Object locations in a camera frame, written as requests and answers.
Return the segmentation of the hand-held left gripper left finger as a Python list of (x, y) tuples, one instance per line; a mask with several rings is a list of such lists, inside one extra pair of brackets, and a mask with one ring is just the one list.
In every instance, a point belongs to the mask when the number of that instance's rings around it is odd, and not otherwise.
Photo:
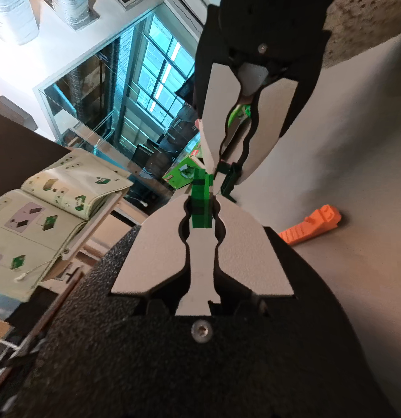
[(183, 194), (141, 224), (112, 295), (139, 298), (146, 307), (161, 301), (171, 315), (176, 314), (190, 287), (189, 202), (190, 196)]

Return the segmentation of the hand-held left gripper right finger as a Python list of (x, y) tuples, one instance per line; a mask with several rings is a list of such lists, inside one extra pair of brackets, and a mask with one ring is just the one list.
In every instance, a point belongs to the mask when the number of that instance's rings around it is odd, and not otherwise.
[(226, 197), (214, 197), (214, 289), (217, 314), (235, 315), (246, 304), (256, 309), (267, 298), (293, 298), (294, 290), (265, 228)]

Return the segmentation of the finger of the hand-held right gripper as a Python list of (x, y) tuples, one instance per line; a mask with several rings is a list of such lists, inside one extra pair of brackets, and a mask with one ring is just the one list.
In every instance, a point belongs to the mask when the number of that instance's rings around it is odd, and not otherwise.
[(254, 98), (250, 130), (238, 160), (241, 175), (236, 185), (249, 178), (277, 144), (297, 85), (297, 81), (282, 78), (263, 87)]
[(241, 84), (229, 66), (213, 63), (202, 117), (199, 120), (200, 144), (205, 170), (215, 173), (220, 162), (229, 115), (237, 105)]

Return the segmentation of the dark green lego plate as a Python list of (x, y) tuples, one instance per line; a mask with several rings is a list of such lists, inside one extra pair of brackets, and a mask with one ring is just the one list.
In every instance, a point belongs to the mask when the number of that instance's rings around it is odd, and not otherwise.
[(239, 163), (229, 164), (225, 161), (220, 161), (218, 164), (218, 172), (225, 175), (225, 178), (220, 186), (221, 195), (228, 200), (235, 202), (230, 196), (230, 193), (234, 190), (236, 182), (240, 179), (242, 174), (242, 166)]

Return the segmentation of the green white lego assembly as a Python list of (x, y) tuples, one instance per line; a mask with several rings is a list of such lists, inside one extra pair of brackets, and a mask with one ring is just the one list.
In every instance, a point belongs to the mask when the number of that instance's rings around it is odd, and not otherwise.
[(195, 229), (211, 229), (213, 226), (214, 176), (205, 169), (196, 168), (191, 189), (191, 219)]

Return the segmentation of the green lego box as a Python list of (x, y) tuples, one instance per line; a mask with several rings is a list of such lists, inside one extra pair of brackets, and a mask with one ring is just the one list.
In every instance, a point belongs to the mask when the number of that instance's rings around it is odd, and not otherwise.
[(200, 141), (186, 147), (163, 175), (162, 179), (178, 190), (192, 183), (196, 169), (205, 169)]

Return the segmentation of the orange brick separator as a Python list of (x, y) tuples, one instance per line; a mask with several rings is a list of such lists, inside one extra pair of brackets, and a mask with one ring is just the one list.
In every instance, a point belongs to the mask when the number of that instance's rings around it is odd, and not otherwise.
[(341, 220), (342, 215), (338, 209), (332, 205), (324, 205), (305, 217), (301, 223), (282, 231), (278, 236), (293, 246), (337, 228)]

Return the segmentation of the open instruction booklet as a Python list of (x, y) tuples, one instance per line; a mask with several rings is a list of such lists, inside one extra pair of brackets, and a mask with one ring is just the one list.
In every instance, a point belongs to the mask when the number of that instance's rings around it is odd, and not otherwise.
[(130, 172), (75, 149), (0, 196), (0, 295), (29, 300), (69, 243)]

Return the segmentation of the black panel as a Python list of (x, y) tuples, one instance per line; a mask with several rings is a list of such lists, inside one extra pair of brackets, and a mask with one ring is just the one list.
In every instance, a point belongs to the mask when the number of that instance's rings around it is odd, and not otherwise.
[(0, 196), (64, 158), (69, 149), (0, 115)]

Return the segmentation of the silver round duct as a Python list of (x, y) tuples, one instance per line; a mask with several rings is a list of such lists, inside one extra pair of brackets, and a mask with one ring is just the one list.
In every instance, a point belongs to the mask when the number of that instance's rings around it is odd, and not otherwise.
[(0, 0), (0, 40), (24, 45), (39, 34), (31, 3), (28, 0)]
[(74, 31), (82, 30), (99, 19), (99, 14), (93, 11), (88, 0), (52, 0), (51, 7)]

